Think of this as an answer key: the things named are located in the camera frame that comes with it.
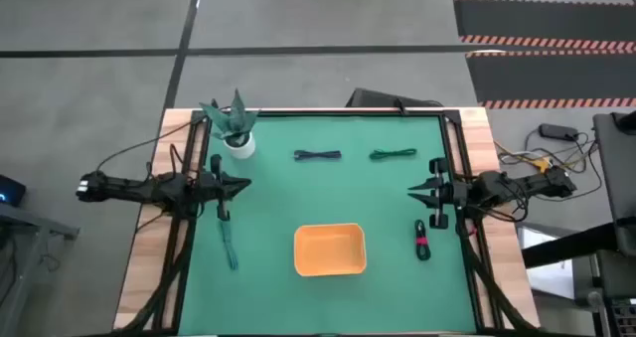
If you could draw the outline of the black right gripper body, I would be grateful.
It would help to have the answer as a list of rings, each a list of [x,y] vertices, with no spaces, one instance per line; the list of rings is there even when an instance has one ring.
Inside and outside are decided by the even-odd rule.
[[[445,158],[433,158],[429,161],[429,171],[433,177],[442,178],[442,186],[438,189],[428,189],[431,196],[440,199],[440,208],[434,209],[434,213],[429,217],[429,224],[433,229],[447,229],[448,217],[443,212],[443,206],[452,204],[455,208],[463,209],[468,200],[468,185],[464,182],[445,180],[444,173],[449,173],[449,163]]]

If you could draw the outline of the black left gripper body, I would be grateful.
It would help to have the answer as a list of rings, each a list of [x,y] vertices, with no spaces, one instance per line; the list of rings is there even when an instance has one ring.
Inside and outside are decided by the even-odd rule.
[[[229,186],[224,183],[224,172],[221,169],[222,157],[214,154],[210,158],[210,169],[202,170],[198,176],[196,187],[196,202],[202,207],[210,201],[217,201],[217,218],[222,222],[231,219],[230,211],[226,207],[229,199]]]

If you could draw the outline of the black green cable red tie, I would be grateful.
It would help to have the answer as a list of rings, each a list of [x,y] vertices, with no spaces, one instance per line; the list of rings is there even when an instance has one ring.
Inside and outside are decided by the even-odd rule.
[[[415,254],[419,260],[426,261],[431,257],[431,251],[426,236],[425,224],[422,220],[414,222]]]

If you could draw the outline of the white plant pot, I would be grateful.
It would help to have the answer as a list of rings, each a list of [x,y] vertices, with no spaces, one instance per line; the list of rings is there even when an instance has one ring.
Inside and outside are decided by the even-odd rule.
[[[230,144],[229,139],[224,140],[224,145],[235,159],[249,158],[254,153],[256,147],[252,132],[246,136],[243,145]]]

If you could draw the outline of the green artificial plant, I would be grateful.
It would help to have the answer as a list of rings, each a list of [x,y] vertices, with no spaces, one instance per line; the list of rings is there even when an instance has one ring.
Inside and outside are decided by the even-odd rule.
[[[201,103],[200,107],[215,127],[212,131],[215,138],[234,148],[247,144],[257,113],[246,110],[237,88],[229,111],[205,103]]]

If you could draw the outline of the green table mat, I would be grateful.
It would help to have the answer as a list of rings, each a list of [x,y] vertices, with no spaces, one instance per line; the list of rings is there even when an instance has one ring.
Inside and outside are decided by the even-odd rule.
[[[415,254],[414,222],[430,213],[407,191],[444,155],[437,118],[263,117],[253,134],[255,151],[244,160],[210,144],[225,172],[251,184],[229,204],[237,269],[229,266],[216,204],[197,222],[181,334],[475,330],[455,231],[429,230],[430,259]],[[300,276],[295,231],[342,223],[365,233],[365,271]]]

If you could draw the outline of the black flat panel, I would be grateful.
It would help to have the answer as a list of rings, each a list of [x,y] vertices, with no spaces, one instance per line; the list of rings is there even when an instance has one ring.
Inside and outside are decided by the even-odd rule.
[[[357,87],[346,107],[442,107],[442,104],[436,100],[421,100]]]

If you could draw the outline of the black power adapter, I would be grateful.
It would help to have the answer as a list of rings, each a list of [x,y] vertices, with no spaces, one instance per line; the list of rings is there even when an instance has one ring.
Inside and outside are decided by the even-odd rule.
[[[543,138],[563,141],[576,141],[579,131],[573,127],[542,123],[538,127],[538,133]]]

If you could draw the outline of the white board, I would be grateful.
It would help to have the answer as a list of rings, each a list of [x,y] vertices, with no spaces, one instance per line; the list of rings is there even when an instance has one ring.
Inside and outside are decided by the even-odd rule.
[[[557,239],[557,237],[529,228],[518,228],[517,232],[523,249]],[[527,267],[526,272],[532,290],[574,300],[571,259],[538,267]]]

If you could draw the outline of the black floor mat striped edge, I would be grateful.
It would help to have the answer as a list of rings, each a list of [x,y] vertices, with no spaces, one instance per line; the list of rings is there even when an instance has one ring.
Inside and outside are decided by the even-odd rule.
[[[534,0],[453,0],[464,43],[636,50],[636,6]]]
[[[636,107],[636,53],[476,53],[466,63],[488,109]]]

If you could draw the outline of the black operator stand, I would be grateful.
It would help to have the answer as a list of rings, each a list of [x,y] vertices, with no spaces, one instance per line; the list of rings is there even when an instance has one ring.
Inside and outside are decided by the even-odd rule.
[[[593,116],[612,221],[522,251],[527,267],[618,251],[636,258],[636,110]]]

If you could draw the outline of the grey side desk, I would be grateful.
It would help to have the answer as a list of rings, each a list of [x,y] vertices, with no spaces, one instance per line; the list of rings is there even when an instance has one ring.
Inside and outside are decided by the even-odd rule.
[[[47,254],[49,238],[75,240],[76,226],[43,218],[0,204],[0,251],[6,242],[8,261],[0,266],[0,337],[16,337],[17,326],[31,287]]]

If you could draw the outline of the black device blue light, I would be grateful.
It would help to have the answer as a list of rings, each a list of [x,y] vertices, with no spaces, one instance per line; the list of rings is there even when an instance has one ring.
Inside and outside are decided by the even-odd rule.
[[[19,207],[26,194],[26,186],[0,174],[0,204]]]

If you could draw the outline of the black keyboard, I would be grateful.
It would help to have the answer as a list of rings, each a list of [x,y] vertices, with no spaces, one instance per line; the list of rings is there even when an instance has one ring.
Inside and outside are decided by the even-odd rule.
[[[612,337],[636,337],[636,298],[612,299],[607,313]]]

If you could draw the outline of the black aluminium table frame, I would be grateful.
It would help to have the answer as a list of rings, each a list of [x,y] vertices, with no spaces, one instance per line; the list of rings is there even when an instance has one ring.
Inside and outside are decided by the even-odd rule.
[[[495,145],[488,121],[486,109],[483,107],[450,107],[450,108],[425,108],[414,107],[406,111],[408,117],[417,114],[440,114],[445,120],[449,138],[448,148],[451,150],[453,164],[457,171],[462,173],[477,173],[487,170],[497,170],[499,164],[495,158]],[[260,117],[265,116],[380,116],[397,115],[396,108],[263,108],[259,111]],[[179,152],[186,156],[186,164],[198,166],[207,154],[209,139],[206,137],[205,127],[191,128],[190,122],[199,119],[203,113],[195,108],[168,109],[163,113],[159,128],[161,137],[155,144],[153,152],[153,171],[163,173],[170,168],[169,145],[175,144]],[[497,230],[501,225],[488,218],[477,225],[478,232],[470,239],[471,249],[491,267],[494,262],[501,260],[491,256],[490,248],[495,245]],[[167,267],[177,258],[185,245],[191,243],[195,237],[195,224],[168,220],[159,229],[156,236],[151,238],[137,238],[134,245],[140,247],[144,243],[152,246],[153,262],[155,269]],[[157,316],[164,320],[162,327],[174,330],[179,329],[183,319],[183,300],[186,292],[188,273],[186,271],[177,274],[177,280],[173,282],[168,291],[168,296],[161,303],[163,312]],[[479,323],[487,326],[506,326],[509,321],[499,311],[499,306],[486,291],[486,287],[476,274],[471,274],[468,282],[473,285],[475,295],[473,300],[478,303],[473,310],[477,313]]]

